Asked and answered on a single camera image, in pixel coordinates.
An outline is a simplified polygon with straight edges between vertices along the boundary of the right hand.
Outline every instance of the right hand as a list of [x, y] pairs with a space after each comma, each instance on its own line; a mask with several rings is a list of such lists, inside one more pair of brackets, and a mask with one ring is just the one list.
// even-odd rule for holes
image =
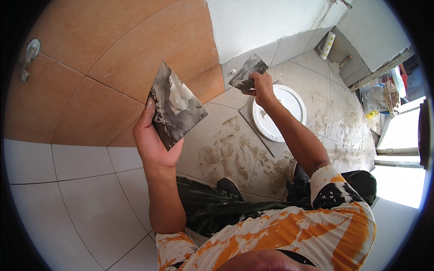
[[260, 74], [252, 72], [250, 77], [255, 80], [255, 90], [250, 90], [247, 95], [255, 96], [256, 103], [264, 108], [270, 102], [277, 101], [273, 92], [273, 79], [268, 73]]

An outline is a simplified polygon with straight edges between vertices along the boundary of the short sleeve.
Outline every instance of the short sleeve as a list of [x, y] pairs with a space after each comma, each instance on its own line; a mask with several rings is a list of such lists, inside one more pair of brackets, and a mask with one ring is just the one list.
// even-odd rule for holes
[[343, 203], [364, 202], [333, 166], [316, 170], [310, 179], [310, 202], [314, 209], [331, 209]]
[[174, 271], [196, 252], [197, 246], [185, 233], [160, 234], [156, 237], [159, 271]]

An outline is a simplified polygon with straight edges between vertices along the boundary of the white wall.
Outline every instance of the white wall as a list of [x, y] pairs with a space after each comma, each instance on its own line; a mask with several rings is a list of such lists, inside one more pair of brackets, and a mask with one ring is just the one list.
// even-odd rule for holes
[[207, 0], [220, 63], [282, 37], [336, 25], [347, 8], [332, 2]]
[[420, 211], [380, 198], [372, 212], [377, 235], [360, 271], [383, 270], [405, 240]]
[[383, 0], [355, 0], [336, 27], [371, 72], [410, 46], [398, 19]]

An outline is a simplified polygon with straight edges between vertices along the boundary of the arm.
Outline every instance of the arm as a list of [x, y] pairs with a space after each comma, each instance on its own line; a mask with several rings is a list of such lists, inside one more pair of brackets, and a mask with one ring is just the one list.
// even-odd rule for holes
[[155, 233], [183, 232], [187, 218], [178, 194], [175, 164], [184, 139], [167, 152], [152, 125], [154, 113], [155, 103], [149, 98], [133, 129], [149, 187], [149, 219]]
[[274, 121], [289, 150], [309, 177], [320, 167], [331, 165], [326, 149], [319, 139], [277, 100], [268, 73], [254, 72], [255, 89], [248, 94], [255, 96], [260, 105]]

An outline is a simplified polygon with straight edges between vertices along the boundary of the orange and white shirt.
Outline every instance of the orange and white shirt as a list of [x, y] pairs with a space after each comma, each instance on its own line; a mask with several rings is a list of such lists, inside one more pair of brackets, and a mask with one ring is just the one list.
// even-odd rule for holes
[[375, 239], [369, 205], [333, 166], [310, 179], [311, 204], [262, 211], [228, 225], [198, 248], [184, 232], [157, 234], [160, 271], [212, 271], [239, 254], [261, 250], [292, 251], [323, 270], [358, 270]]

